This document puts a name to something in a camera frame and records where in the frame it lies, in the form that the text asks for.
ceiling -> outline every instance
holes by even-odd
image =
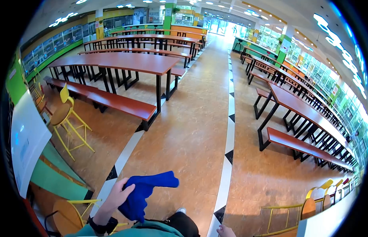
[[[152,1],[154,3],[151,3],[150,6],[163,4],[159,3],[158,0]],[[214,4],[206,4],[206,1],[213,2]],[[95,11],[100,8],[114,8],[117,5],[126,5],[128,3],[131,3],[136,7],[149,6],[149,4],[144,3],[143,0],[87,0],[81,4],[76,4],[76,0],[46,0],[36,11],[34,18],[31,20],[30,25],[25,31],[22,42],[28,41],[34,35],[47,28],[57,18],[65,17],[70,12],[78,12],[81,14]],[[326,0],[246,0],[246,3],[257,6],[258,9],[254,7],[248,7],[247,4],[240,0],[202,0],[201,2],[195,3],[194,6],[215,9],[241,16],[256,22],[256,26],[259,24],[269,23],[271,25],[270,27],[278,26],[283,28],[285,24],[283,22],[279,22],[278,18],[287,22],[288,25],[294,26],[297,30],[303,33],[307,39],[311,40],[317,46],[316,49],[313,47],[314,52],[324,59],[324,62],[327,62],[327,58],[330,60],[330,62],[337,69],[342,80],[345,81],[352,91],[357,95],[366,111],[368,110],[368,94],[366,93],[367,100],[365,100],[357,86],[352,82],[353,73],[342,62],[343,57],[341,50],[331,45],[325,39],[327,33],[317,25],[317,21],[313,18],[313,14],[316,13],[328,21],[328,27],[341,39],[343,47],[352,55],[353,63],[357,66],[358,60],[354,53],[354,44],[350,40],[343,23],[334,14]],[[184,0],[178,0],[177,4],[190,5],[188,1]],[[246,15],[244,12],[247,9],[251,9],[258,14],[266,16],[268,20]],[[301,39],[300,35],[295,35],[295,37],[297,39]],[[312,47],[310,42],[307,40],[304,40],[303,43],[309,47]]]

green jacket sleeve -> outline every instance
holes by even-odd
[[[75,234],[68,234],[65,237],[78,237],[78,236],[97,236],[90,225],[84,225],[81,230]]]

tiled floor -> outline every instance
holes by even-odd
[[[215,39],[187,71],[171,99],[164,103],[161,114],[149,131],[142,135],[118,177],[119,180],[173,170],[180,180],[179,187],[155,188],[147,199],[145,218],[162,220],[184,206],[187,215],[197,224],[201,236],[206,236],[208,232],[224,161],[229,97],[227,49],[231,47],[230,41],[223,36],[210,34],[208,38]],[[67,55],[82,50],[78,47]],[[259,151],[257,129],[273,103],[269,103],[259,120],[255,119],[255,88],[268,90],[268,87],[259,80],[248,85],[245,65],[238,59],[239,55],[232,52],[235,145],[224,224],[232,227],[237,236],[252,236],[265,233],[267,229],[269,212],[261,210],[260,206],[303,202],[310,188],[321,185],[329,178],[341,179],[344,175],[327,167],[321,169],[312,159],[302,163],[293,160],[291,150],[282,146],[271,144],[264,151]],[[177,67],[181,68],[183,62],[181,60]],[[50,75],[49,70],[43,70],[41,75],[42,78]],[[125,91],[120,87],[117,94],[155,104],[155,76],[140,73],[139,77],[139,82],[132,88]],[[88,84],[105,90],[101,80]],[[164,85],[165,77],[162,78],[162,92]],[[50,109],[56,110],[61,104],[58,93],[49,87],[45,87],[45,93]],[[89,101],[80,99],[75,101],[75,111],[93,129],[88,132],[88,143],[96,152],[83,146],[72,152],[76,159],[73,162],[55,134],[52,140],[72,169],[95,190],[95,198],[140,121],[112,109],[101,114]],[[268,126],[285,132],[281,120],[285,113],[286,110],[279,107]],[[33,187],[33,191],[37,197],[41,195],[38,188]],[[39,206],[48,212],[50,203]],[[118,211],[113,216],[120,222],[127,221]],[[291,211],[288,226],[295,225],[295,219],[296,212]],[[285,220],[286,212],[281,210],[276,213],[270,231],[283,229]]]

whiteboard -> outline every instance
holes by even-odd
[[[21,197],[26,198],[35,164],[52,134],[27,90],[14,107],[11,122],[11,159]]]

white sneaker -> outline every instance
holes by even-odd
[[[184,214],[187,214],[187,209],[185,209],[184,207],[181,207],[181,208],[179,208],[179,209],[176,211],[176,213],[178,213],[178,212],[182,212],[182,213],[184,213]]]

